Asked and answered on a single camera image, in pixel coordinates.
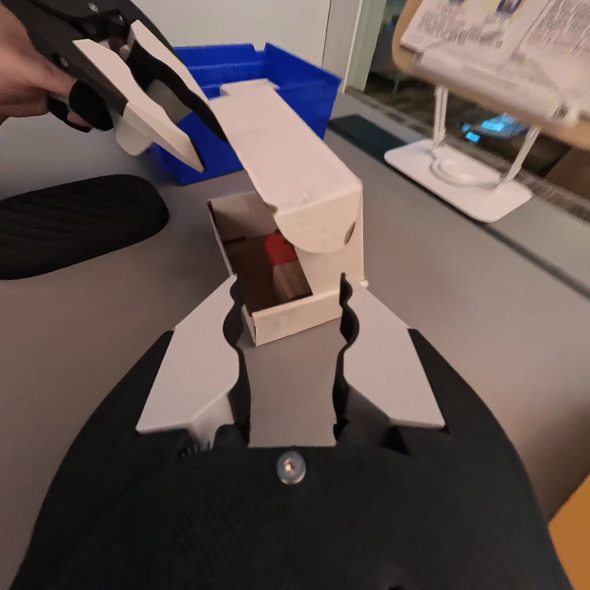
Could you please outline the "black mesh pad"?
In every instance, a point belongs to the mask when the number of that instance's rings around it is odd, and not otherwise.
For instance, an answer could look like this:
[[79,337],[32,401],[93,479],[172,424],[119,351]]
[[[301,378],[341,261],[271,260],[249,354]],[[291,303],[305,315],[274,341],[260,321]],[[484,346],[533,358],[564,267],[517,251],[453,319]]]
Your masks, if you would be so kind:
[[1,280],[42,276],[147,240],[169,221],[135,175],[64,183],[1,200]]

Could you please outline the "blue plastic bin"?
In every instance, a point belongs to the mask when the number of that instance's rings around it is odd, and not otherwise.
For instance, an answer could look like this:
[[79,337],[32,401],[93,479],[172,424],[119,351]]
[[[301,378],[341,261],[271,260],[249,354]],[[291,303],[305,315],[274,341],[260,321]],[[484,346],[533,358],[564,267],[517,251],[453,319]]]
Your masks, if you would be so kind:
[[[175,50],[210,101],[221,96],[222,85],[268,79],[278,95],[323,139],[341,84],[336,75],[269,42],[261,50],[253,44]],[[146,152],[151,166],[173,183],[184,187],[243,169],[232,147],[216,137],[195,114],[186,116],[179,126],[196,140],[205,172],[195,171],[159,145],[152,145]]]

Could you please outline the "blue glowing device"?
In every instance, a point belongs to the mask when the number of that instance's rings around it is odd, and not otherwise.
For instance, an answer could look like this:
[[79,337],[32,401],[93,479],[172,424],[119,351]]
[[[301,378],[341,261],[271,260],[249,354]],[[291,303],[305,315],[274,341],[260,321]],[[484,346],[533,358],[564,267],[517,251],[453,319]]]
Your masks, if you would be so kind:
[[494,116],[478,124],[464,123],[461,126],[463,138],[474,144],[477,144],[483,137],[508,140],[512,137],[525,135],[527,131],[527,126],[522,125],[507,113]]

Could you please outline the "plain wooden cube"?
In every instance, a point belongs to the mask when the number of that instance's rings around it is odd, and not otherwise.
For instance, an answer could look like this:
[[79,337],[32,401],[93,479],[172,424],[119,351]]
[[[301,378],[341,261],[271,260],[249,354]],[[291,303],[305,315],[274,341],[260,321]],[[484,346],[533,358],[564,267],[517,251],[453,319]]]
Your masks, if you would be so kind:
[[273,267],[273,290],[280,304],[311,296],[312,290],[299,261]]

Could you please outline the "white sign stand base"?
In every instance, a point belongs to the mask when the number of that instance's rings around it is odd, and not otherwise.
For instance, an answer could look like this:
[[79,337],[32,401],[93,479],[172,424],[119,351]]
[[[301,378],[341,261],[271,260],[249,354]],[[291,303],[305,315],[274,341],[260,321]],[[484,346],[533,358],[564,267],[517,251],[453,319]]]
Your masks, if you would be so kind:
[[388,150],[384,161],[409,179],[431,191],[469,218],[495,223],[524,204],[533,194],[516,180],[541,128],[532,126],[509,170],[501,174],[492,167],[446,143],[448,89],[434,90],[432,138]]

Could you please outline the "yellow panel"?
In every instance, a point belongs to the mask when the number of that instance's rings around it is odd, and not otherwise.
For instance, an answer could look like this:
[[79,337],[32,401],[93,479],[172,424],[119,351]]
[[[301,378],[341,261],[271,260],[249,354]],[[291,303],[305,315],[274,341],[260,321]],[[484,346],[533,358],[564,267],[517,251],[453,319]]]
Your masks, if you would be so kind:
[[557,556],[575,589],[589,589],[589,476],[549,523]]

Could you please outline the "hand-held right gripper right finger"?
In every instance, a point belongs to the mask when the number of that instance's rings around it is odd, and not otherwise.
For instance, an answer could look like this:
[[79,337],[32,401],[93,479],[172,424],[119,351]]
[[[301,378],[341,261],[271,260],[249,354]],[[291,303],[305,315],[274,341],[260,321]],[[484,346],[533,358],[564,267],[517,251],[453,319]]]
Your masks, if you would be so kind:
[[386,439],[398,426],[446,426],[410,328],[365,286],[343,274],[339,304],[344,346],[336,360],[335,438]]

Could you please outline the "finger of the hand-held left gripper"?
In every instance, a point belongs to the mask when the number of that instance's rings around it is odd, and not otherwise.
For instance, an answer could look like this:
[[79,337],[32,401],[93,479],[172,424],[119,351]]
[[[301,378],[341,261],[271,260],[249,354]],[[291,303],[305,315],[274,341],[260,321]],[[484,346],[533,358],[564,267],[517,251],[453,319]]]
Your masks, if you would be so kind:
[[115,136],[121,148],[137,156],[150,145],[159,144],[196,171],[205,170],[188,135],[140,88],[121,57],[92,40],[76,40],[73,44],[124,99],[123,114],[115,124]]
[[131,61],[151,78],[146,93],[173,123],[195,113],[219,139],[228,141],[206,95],[186,65],[138,20],[131,25]]

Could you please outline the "person's left hand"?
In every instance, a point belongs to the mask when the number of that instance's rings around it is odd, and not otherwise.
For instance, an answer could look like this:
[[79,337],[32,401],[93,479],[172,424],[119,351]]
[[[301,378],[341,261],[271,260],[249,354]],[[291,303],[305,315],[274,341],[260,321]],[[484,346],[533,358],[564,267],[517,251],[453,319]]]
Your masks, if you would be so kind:
[[1,5],[1,123],[48,114],[48,97],[68,97],[74,82],[37,52],[25,27]]

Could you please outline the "black table mat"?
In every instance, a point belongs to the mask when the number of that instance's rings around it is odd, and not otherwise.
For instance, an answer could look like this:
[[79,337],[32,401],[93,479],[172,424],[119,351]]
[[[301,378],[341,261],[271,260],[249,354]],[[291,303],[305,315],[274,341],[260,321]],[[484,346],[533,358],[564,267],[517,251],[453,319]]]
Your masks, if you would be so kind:
[[328,129],[380,162],[388,151],[408,143],[358,114],[330,119]]

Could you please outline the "red cube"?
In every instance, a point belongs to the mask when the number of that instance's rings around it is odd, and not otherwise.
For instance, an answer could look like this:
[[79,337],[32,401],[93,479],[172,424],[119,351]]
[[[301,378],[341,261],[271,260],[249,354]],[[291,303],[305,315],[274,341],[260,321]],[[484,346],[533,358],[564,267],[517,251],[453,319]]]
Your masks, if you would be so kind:
[[294,247],[279,232],[273,232],[266,237],[264,253],[271,268],[299,261]]

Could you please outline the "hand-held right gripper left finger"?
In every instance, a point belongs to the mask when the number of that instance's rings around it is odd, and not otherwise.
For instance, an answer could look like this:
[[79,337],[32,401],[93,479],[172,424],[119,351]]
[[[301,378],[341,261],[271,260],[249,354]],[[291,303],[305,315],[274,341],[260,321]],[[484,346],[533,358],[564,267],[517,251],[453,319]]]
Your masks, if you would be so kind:
[[173,329],[138,433],[186,430],[198,445],[213,445],[219,428],[235,425],[249,443],[251,391],[238,346],[243,291],[230,276]]

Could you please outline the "white cardboard box with lid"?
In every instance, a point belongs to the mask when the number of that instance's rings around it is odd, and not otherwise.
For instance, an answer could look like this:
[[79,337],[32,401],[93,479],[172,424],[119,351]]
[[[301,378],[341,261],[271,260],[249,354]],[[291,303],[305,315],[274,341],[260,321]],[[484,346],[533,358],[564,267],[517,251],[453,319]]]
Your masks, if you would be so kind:
[[[210,106],[253,189],[208,202],[230,274],[244,289],[256,346],[338,319],[340,276],[367,285],[360,179],[267,79],[222,85]],[[293,294],[277,285],[264,243],[284,237],[297,256]]]

